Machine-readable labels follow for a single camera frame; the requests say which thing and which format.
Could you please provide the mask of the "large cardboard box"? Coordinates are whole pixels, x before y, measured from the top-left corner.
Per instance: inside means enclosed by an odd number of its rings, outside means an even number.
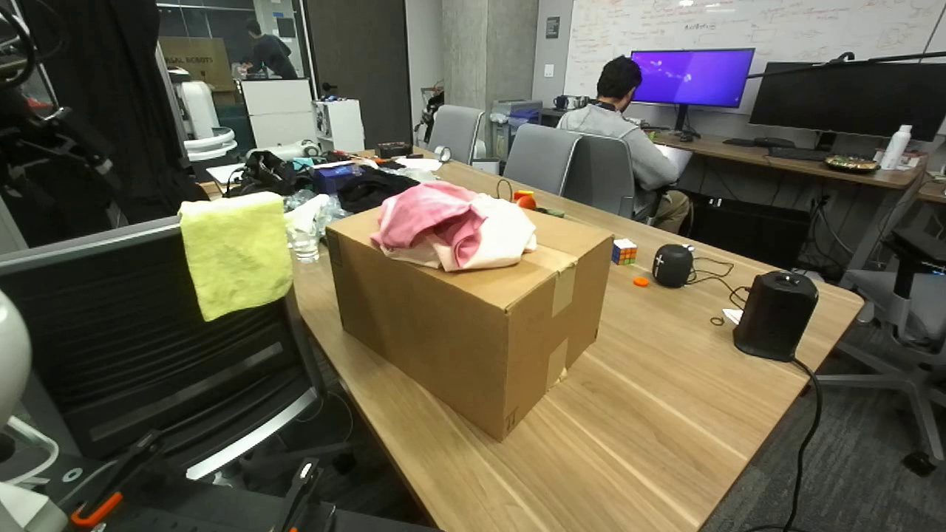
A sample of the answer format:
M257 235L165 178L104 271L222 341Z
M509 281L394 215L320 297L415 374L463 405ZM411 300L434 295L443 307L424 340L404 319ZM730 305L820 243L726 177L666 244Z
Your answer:
M213 92L236 91L222 39L161 36L158 43L168 67L187 71L195 80L206 82Z

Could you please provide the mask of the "black mesh office chair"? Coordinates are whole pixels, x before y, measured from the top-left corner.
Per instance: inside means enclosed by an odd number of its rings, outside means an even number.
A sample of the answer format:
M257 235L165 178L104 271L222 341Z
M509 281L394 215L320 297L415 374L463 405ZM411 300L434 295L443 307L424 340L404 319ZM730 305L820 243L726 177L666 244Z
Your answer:
M294 289L204 320L172 218L0 255L0 292L33 345L37 421L81 457L116 460L159 430L163 458L191 480L230 465L273 477L305 458L339 474L357 463L347 437L258 450L324 407L314 340Z

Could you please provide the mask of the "yellow towel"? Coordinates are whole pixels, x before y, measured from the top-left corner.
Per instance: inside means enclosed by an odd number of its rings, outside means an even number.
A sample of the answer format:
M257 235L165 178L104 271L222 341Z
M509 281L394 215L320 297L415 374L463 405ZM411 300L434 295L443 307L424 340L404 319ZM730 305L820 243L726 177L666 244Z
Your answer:
M293 286L283 199L260 192L183 202L187 268L205 322L283 299Z

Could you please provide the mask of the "blue box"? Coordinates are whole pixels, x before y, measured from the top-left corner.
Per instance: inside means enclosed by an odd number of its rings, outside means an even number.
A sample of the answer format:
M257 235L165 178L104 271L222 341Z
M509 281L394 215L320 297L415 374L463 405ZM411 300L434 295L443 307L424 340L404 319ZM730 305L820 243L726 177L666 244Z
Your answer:
M361 165L352 163L314 166L310 170L312 189L316 194L334 195L362 173Z

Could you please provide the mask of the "white box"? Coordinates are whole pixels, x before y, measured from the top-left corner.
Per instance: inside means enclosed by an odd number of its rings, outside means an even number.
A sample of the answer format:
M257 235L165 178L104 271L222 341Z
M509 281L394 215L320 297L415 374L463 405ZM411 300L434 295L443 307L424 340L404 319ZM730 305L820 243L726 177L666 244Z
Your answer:
M364 124L358 100L312 102L316 139L322 151L355 154L365 150Z

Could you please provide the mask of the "grey office chair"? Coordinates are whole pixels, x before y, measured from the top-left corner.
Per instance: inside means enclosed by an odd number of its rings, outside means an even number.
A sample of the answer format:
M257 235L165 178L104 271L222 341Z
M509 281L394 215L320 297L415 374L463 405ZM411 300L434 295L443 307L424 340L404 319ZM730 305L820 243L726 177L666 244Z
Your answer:
M469 165L474 159L484 115L486 112L476 108L451 104L440 106L426 148L429 151L449 148L452 160Z
M628 219L636 214L633 158L622 139L524 124L504 178Z
M848 270L843 282L864 299L856 324L882 331L898 352L884 357L838 341L835 349L868 374L819 375L820 385L902 393L916 418L919 450L902 464L929 476L946 463L935 406L946 409L946 242L918 229L894 229L882 241L896 257L892 272Z

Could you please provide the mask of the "white robot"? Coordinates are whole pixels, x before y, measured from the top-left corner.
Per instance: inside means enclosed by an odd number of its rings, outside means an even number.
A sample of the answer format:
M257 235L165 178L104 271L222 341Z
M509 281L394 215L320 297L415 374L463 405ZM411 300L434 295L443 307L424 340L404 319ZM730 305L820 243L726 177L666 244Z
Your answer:
M204 163L236 149L233 130L220 125L209 85L179 67L170 67L168 75L180 111L188 161Z

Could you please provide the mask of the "black bag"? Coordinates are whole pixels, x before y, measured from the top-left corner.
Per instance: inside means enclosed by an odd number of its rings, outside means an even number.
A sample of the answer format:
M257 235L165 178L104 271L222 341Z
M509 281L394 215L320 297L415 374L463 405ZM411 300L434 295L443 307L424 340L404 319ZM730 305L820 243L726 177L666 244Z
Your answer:
M252 151L245 161L233 188L228 180L223 198L236 198L259 192L273 192L280 196L293 196L304 188L302 176L293 161L284 160L267 149Z

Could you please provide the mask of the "white cabinet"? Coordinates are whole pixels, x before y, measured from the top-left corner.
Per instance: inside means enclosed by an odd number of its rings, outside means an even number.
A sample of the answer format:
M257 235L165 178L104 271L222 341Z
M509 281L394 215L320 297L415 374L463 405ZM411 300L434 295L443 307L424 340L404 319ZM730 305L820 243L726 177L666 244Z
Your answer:
M256 147L317 141L310 81L243 80L241 94Z

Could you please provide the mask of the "person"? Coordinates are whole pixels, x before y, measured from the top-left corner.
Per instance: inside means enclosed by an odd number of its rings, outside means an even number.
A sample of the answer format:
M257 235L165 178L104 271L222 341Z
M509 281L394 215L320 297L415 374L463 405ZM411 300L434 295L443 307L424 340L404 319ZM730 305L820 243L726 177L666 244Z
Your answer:
M251 40L249 61L241 67L246 75L263 75L271 72L281 80L298 80L299 75L291 63L291 51L287 44L275 35L263 33L258 21L247 21L247 33Z
M679 233L690 214L689 197L677 189L681 171L645 134L641 122L624 116L642 81L641 67L632 58L612 58L602 67L596 98L587 106L562 115L557 128L624 142L630 152L635 181L635 213L656 208L653 224L663 231Z

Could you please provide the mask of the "clear drinking glass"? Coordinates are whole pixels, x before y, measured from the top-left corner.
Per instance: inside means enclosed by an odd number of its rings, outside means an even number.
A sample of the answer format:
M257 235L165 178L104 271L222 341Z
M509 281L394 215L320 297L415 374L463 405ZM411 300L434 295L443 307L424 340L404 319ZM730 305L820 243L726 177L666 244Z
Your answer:
M321 230L314 221L298 225L292 222L286 228L288 245L297 262L311 264L320 259Z

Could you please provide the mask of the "clear plastic wrap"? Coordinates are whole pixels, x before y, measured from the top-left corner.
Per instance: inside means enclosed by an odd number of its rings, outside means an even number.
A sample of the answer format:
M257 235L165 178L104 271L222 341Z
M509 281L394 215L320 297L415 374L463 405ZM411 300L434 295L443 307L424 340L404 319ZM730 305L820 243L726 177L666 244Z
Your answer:
M308 233L321 238L328 225L351 215L334 194L315 194L304 189L283 200L288 233Z

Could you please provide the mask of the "dark door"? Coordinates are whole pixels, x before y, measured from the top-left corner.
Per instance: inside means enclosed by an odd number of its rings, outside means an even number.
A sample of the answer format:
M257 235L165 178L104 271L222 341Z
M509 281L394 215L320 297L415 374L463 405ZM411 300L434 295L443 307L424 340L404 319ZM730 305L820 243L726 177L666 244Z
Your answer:
M316 80L358 100L365 145L412 142L404 0L303 0Z

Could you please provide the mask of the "black garment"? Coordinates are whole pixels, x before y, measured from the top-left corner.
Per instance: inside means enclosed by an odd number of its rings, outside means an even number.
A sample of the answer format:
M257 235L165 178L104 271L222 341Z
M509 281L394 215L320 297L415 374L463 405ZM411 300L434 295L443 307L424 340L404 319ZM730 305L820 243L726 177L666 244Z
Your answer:
M368 168L351 177L336 195L344 211L358 214L378 208L385 199L399 195L420 183L411 177Z

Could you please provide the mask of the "black orange clamp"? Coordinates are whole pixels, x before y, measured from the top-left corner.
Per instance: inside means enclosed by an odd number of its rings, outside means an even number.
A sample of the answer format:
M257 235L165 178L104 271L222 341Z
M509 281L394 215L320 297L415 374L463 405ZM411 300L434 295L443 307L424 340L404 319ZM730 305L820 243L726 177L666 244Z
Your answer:
M100 525L133 491L151 482L163 461L165 432L146 432L106 471L105 480L78 504L69 517L75 528L90 530Z
M321 500L317 484L321 469L316 458L307 457L293 475L270 532L321 532Z

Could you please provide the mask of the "pink t-shirt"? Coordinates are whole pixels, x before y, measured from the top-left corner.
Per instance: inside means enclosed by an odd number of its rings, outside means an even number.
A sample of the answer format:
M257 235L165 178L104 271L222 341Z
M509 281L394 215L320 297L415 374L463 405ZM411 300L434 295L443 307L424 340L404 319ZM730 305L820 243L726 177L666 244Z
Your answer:
M480 248L486 219L477 193L428 182L382 202L371 240L389 259L462 270Z

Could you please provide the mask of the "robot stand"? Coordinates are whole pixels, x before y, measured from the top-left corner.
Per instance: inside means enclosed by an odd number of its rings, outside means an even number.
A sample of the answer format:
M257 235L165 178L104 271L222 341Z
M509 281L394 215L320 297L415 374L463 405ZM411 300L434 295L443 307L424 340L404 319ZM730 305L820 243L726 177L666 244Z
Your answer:
M344 452L344 445L335 444L296 452L288 460L298 469L304 458L316 458L322 473L321 462L340 452ZM186 480L157 469L151 482L123 499L100 525L90 530L75 528L69 522L70 515L105 480L108 469L107 465L92 463L71 469L51 465L38 475L37 488L26 488L47 495L67 515L67 527L62 532L270 532L284 497ZM321 532L440 532L342 511L321 499L320 494L319 499L324 519Z

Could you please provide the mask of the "white t-shirt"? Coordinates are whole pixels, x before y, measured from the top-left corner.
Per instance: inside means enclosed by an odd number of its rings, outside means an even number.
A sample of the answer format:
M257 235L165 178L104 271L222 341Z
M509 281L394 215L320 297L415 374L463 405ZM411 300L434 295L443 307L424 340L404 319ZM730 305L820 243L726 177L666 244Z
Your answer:
M520 262L524 253L537 249L535 225L522 208L502 199L478 194L487 219L482 242L469 265L462 270L504 268Z

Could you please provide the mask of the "grey storage bins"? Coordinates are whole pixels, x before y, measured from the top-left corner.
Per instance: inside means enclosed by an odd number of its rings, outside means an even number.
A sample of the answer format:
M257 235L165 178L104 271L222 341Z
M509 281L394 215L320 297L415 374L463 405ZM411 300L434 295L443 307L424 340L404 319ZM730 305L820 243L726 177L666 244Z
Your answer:
M495 100L488 114L487 148L493 158L506 161L520 126L540 124L541 100Z

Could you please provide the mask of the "small round black speaker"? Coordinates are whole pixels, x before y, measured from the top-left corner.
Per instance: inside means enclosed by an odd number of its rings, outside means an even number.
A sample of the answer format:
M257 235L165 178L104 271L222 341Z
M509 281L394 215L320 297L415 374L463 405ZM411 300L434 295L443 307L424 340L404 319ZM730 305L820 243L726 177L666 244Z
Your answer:
M653 257L652 277L662 287L683 287L693 271L693 246L662 245Z

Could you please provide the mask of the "monitor with purple screen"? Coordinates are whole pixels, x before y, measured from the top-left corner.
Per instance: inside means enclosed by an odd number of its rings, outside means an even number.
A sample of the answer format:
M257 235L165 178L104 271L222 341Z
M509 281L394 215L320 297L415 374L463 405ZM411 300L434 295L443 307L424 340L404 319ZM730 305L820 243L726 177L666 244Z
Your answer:
M740 107L754 57L754 48L634 51L642 71L634 101L676 106L673 131L685 132L692 106Z

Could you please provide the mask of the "wooden desk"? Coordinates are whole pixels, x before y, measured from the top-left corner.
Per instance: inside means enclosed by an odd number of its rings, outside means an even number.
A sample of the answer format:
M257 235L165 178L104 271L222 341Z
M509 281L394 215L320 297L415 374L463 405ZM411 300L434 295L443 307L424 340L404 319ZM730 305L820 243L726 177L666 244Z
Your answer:
M677 182L690 214L673 235L787 270L814 270L830 282L864 268L894 225L896 206L925 181L925 158L905 171L854 174L713 136L685 142L680 132L644 131L655 144L693 153ZM631 221L655 227L655 209Z

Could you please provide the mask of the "whiteboard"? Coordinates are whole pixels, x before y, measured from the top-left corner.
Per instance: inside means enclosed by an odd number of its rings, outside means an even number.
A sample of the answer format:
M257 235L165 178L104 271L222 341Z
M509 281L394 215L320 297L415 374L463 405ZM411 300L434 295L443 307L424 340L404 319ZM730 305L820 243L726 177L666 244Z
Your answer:
M753 48L753 73L942 51L946 0L574 0L563 93L593 95L606 61L638 50L734 48Z

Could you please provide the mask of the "black cylinder speaker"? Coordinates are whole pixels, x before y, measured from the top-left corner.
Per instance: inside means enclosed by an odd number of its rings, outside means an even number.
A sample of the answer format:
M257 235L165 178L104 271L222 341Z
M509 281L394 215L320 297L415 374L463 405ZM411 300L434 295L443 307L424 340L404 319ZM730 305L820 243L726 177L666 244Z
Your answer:
M785 270L756 276L733 330L735 347L756 358L793 361L818 299L807 276Z

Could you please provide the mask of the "black keyboard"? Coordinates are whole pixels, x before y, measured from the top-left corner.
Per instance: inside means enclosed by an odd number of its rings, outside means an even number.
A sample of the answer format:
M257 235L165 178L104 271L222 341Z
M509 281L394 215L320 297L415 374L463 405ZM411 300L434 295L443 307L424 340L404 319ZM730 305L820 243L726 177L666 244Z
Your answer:
M798 147L783 146L768 148L768 157L783 160L823 163L831 155L832 153L830 151L821 151L821 149L802 149Z

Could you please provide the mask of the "black lamp bar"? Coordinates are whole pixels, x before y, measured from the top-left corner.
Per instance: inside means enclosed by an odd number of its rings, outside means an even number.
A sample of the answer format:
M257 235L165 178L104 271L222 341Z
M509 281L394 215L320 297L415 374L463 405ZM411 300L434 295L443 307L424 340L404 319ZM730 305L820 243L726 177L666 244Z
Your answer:
M838 69L842 67L852 67L854 65L866 65L866 64L887 64L887 63L899 63L899 61L920 61L926 60L926 58L946 58L946 50L936 51L936 52L922 52L916 54L907 54L899 56L881 56L875 58L863 58L862 60L857 60L854 52L844 52L836 58L832 58L830 61L825 61L825 63L815 63L815 64L801 64L798 67L791 69L777 69L771 70L767 69L764 72L753 73L746 76L747 80L757 80L758 78L769 77L770 75L790 75L800 72L808 72L818 69Z

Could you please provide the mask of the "wide black monitor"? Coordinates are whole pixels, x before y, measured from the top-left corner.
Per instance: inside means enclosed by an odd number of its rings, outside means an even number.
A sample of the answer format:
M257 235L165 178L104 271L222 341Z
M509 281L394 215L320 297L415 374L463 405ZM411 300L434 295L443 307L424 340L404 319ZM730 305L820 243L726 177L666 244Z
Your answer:
M754 125L930 142L946 121L946 63L768 63Z

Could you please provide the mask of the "dark bowl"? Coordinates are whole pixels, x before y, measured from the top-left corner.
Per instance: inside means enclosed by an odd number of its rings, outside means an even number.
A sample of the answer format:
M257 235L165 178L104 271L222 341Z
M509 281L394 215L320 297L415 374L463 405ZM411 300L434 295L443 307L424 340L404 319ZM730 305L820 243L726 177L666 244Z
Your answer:
M830 154L823 162L832 171L844 173L869 174L881 168L877 161L858 155Z

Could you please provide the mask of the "white bottle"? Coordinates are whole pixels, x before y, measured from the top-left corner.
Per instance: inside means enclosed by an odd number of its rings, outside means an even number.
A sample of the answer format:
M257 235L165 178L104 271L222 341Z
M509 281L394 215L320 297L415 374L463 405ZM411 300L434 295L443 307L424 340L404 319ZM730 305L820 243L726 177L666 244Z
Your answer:
M903 124L899 130L890 137L884 154L879 159L879 167L884 171L895 171L901 165L903 152L911 141L912 125Z

